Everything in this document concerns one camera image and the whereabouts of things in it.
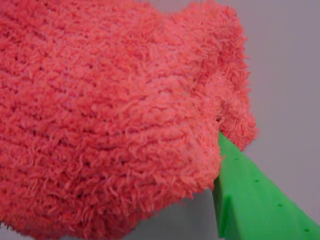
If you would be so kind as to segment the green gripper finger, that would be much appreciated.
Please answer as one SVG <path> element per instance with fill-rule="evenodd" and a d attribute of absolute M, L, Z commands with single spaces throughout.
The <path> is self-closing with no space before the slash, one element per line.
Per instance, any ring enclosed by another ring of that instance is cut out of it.
<path fill-rule="evenodd" d="M 218 142 L 223 161 L 213 203 L 220 238 L 319 240 L 316 222 L 223 134 Z"/>

